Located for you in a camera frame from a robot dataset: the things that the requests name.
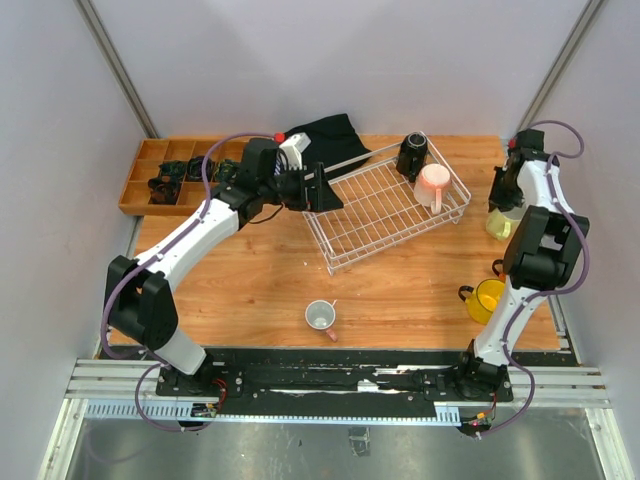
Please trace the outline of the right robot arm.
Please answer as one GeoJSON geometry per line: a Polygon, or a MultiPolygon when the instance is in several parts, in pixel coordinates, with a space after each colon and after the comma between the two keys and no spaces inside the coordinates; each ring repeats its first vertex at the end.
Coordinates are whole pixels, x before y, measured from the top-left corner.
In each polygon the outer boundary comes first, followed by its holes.
{"type": "Polygon", "coordinates": [[[587,217],[569,206],[559,181],[562,152],[544,150],[539,123],[509,142],[496,168],[489,209],[523,215],[502,259],[505,288],[483,331],[470,343],[453,375],[465,400],[495,394],[507,380],[512,350],[537,307],[550,295],[576,290],[569,282],[578,263],[589,263],[587,217]]]}

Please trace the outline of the orange glass mug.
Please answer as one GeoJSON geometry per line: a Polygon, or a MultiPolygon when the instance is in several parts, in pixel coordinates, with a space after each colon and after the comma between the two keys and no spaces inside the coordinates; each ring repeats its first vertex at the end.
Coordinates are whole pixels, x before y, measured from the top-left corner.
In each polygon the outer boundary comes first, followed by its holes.
{"type": "Polygon", "coordinates": [[[504,264],[502,259],[494,260],[492,262],[491,269],[501,282],[504,282],[506,280],[506,273],[504,271],[504,264]]]}

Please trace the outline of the pale green mug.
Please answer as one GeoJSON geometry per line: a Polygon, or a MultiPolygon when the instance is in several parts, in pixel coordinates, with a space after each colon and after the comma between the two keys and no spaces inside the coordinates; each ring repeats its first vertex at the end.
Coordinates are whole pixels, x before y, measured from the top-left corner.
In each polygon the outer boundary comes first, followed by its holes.
{"type": "Polygon", "coordinates": [[[517,230],[523,215],[523,208],[514,208],[505,212],[495,208],[489,213],[485,229],[496,240],[508,240],[517,230]]]}

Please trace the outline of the pink mug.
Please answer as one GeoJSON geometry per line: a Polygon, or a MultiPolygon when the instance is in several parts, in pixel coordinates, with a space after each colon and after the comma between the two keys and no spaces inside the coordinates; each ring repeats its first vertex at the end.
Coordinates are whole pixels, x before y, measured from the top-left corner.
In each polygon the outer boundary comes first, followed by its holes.
{"type": "Polygon", "coordinates": [[[425,165],[414,184],[415,200],[437,215],[443,210],[443,197],[451,184],[448,168],[438,163],[425,165]]]}

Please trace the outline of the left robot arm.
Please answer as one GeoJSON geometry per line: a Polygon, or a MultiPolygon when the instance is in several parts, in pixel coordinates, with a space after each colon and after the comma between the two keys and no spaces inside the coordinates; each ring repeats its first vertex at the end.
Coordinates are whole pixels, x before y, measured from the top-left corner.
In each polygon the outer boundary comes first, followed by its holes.
{"type": "Polygon", "coordinates": [[[116,257],[108,267],[103,327],[113,327],[180,371],[190,394],[207,393],[214,371],[206,353],[179,327],[173,293],[215,246],[254,221],[264,205],[323,213],[344,204],[321,163],[308,168],[303,153],[311,141],[294,134],[283,142],[250,139],[230,179],[206,184],[197,210],[171,234],[135,259],[116,257]]]}

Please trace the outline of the black mug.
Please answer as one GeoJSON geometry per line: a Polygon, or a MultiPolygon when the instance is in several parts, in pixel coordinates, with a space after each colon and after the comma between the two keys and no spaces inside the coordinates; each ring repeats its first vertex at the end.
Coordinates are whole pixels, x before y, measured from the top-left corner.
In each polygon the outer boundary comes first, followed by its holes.
{"type": "Polygon", "coordinates": [[[414,183],[425,164],[428,140],[422,132],[412,132],[402,141],[396,162],[396,171],[414,183]]]}

